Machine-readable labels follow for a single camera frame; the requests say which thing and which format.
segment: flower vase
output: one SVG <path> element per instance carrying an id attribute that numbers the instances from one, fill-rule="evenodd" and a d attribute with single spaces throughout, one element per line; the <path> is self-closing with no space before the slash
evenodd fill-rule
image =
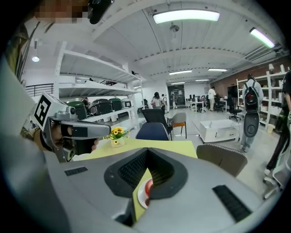
<path id="1" fill-rule="evenodd" d="M 124 137 L 118 138 L 116 140 L 111 140 L 111 146 L 113 148 L 121 147 L 125 144 Z"/>

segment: fluorescent light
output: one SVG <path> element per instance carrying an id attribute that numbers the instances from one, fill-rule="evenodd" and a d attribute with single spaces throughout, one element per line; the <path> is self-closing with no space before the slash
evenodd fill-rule
<path id="1" fill-rule="evenodd" d="M 192 70 L 188 70 L 188 71 L 175 71 L 175 72 L 171 72 L 169 73 L 169 75 L 177 75 L 177 74 L 184 74 L 184 73 L 191 73 Z"/>
<path id="2" fill-rule="evenodd" d="M 171 83 L 171 85 L 182 84 L 182 83 L 185 83 L 185 82 L 174 82 L 174 83 Z"/>
<path id="3" fill-rule="evenodd" d="M 274 48 L 275 47 L 275 44 L 268 37 L 266 37 L 263 33 L 258 31 L 256 28 L 252 28 L 250 30 L 250 33 L 251 33 L 251 35 L 253 35 L 256 38 L 258 38 L 260 41 L 265 43 L 269 48 Z"/>
<path id="4" fill-rule="evenodd" d="M 34 61 L 34 62 L 38 62 L 39 60 L 40 60 L 40 58 L 37 57 L 37 56 L 34 56 L 34 57 L 32 58 L 32 61 Z"/>
<path id="5" fill-rule="evenodd" d="M 211 10 L 170 10 L 153 15 L 156 24 L 174 20 L 211 20 L 218 21 L 219 13 Z"/>
<path id="6" fill-rule="evenodd" d="M 225 72 L 227 69 L 208 69 L 208 71 L 222 71 Z"/>

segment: yellow tablecloth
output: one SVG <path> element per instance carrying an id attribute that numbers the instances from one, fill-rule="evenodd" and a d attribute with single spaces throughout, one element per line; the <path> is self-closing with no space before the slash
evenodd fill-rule
<path id="1" fill-rule="evenodd" d="M 143 147 L 153 147 L 163 150 L 168 150 L 172 152 L 176 152 L 185 156 L 197 158 L 195 148 L 191 141 L 152 141 L 152 140 L 140 140 L 140 139 L 132 139 L 128 138 L 125 141 L 125 145 L 118 148 L 112 148 L 110 141 L 106 144 L 98 148 L 97 150 L 93 151 L 89 156 L 85 159 L 94 159 L 94 158 L 101 158 L 110 155 L 119 154 L 122 152 L 130 151 L 137 148 Z M 137 200 L 137 190 L 139 186 L 146 180 L 151 178 L 151 173 L 147 169 L 144 176 L 140 180 L 140 183 L 132 193 L 133 195 L 133 202 L 135 206 L 135 216 L 138 219 L 145 211 L 145 209 L 140 205 L 139 201 Z"/>

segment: floor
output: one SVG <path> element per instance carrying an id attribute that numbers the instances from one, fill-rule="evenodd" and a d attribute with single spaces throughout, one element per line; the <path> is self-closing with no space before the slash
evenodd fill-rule
<path id="1" fill-rule="evenodd" d="M 202 145 L 202 140 L 198 137 L 199 135 L 199 122 L 207 120 L 221 120 L 228 119 L 230 113 L 228 112 L 211 112 L 206 109 L 205 113 L 195 113 L 190 111 L 190 109 L 179 108 L 171 109 L 169 113 L 165 114 L 166 117 L 172 117 L 178 112 L 185 112 L 187 116 L 187 140 L 193 142 L 195 148 Z M 240 131 L 242 132 L 243 120 L 238 121 L 240 126 Z M 185 139 L 185 130 L 183 129 L 181 136 L 181 128 L 174 128 L 174 140 L 186 140 Z M 249 150 L 246 153 L 248 158 L 248 163 L 238 175 L 238 179 L 248 185 L 253 189 L 259 196 L 262 196 L 263 192 L 266 190 L 265 184 L 262 182 L 264 177 L 264 170 L 267 163 L 269 162 L 275 147 L 278 143 L 279 135 L 276 133 L 269 134 L 265 131 L 265 127 L 260 126 L 255 140 Z M 218 142 L 216 144 L 239 150 L 240 142 L 235 141 L 226 141 Z"/>

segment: brick wall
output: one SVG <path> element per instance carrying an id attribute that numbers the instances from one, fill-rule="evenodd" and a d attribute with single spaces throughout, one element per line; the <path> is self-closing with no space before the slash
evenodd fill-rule
<path id="1" fill-rule="evenodd" d="M 210 86 L 211 87 L 214 86 L 215 92 L 219 94 L 220 96 L 227 96 L 227 88 L 229 86 L 232 86 L 232 84 L 236 86 L 236 80 L 247 79 L 247 75 L 249 73 L 253 74 L 253 76 L 255 77 L 266 75 L 266 72 L 269 70 L 270 63 L 273 64 L 274 66 L 274 73 L 280 72 L 280 65 L 284 66 L 285 71 L 287 70 L 287 67 L 291 67 L 290 57 L 285 56 L 285 57 L 279 58 L 278 60 L 267 62 L 259 66 L 254 66 L 250 69 L 241 71 L 227 78 L 212 82 Z"/>

